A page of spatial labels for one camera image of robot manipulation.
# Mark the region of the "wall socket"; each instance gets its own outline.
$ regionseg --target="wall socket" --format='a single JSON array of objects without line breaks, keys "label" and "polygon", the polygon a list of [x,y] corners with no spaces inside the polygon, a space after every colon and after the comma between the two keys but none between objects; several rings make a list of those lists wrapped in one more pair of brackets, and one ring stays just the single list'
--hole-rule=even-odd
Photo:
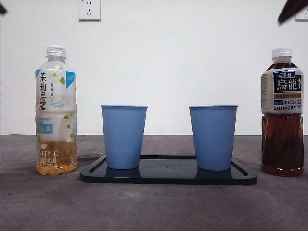
[{"label": "wall socket", "polygon": [[295,20],[297,20],[297,21],[308,21],[308,7],[305,7],[300,12],[298,12],[295,16]]},{"label": "wall socket", "polygon": [[80,21],[100,21],[101,0],[78,0],[78,17]]}]

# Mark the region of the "blue paper cup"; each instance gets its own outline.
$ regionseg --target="blue paper cup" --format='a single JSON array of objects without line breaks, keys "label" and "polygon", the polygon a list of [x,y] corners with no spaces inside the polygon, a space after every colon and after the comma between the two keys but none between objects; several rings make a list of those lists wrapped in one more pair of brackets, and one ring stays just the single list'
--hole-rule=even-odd
[{"label": "blue paper cup", "polygon": [[224,171],[231,167],[236,105],[189,107],[198,167]]},{"label": "blue paper cup", "polygon": [[139,165],[146,106],[102,105],[106,161],[109,168]]}]

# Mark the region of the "tray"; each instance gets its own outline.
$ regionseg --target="tray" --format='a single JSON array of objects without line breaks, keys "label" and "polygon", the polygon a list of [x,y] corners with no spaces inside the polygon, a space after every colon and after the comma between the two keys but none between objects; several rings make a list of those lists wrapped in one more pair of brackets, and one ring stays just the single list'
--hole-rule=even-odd
[{"label": "tray", "polygon": [[257,175],[246,166],[232,160],[227,171],[207,171],[197,167],[193,155],[141,155],[137,168],[117,170],[108,168],[106,156],[98,158],[80,173],[88,183],[135,184],[208,184],[253,185]]}]

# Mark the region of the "gray table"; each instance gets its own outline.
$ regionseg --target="gray table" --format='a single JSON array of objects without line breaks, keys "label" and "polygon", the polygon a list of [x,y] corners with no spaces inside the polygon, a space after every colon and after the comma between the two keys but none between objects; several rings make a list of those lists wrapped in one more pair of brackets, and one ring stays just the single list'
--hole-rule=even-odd
[{"label": "gray table", "polygon": [[[308,170],[263,173],[260,143],[235,138],[234,157],[258,174],[252,186],[90,184],[79,173],[104,152],[103,136],[78,136],[78,167],[58,176],[35,172],[34,136],[1,136],[1,230],[307,231]],[[142,153],[193,155],[192,136],[145,136]]]}]

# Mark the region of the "plastic bottle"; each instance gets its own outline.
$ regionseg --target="plastic bottle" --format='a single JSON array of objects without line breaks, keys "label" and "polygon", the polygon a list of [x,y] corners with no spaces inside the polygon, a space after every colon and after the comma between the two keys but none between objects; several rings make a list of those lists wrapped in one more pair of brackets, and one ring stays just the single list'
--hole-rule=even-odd
[{"label": "plastic bottle", "polygon": [[47,62],[36,76],[36,171],[56,175],[77,166],[76,76],[66,50],[47,47]]},{"label": "plastic bottle", "polygon": [[273,49],[273,65],[262,75],[261,169],[286,177],[304,170],[303,73],[291,58],[291,48]]}]

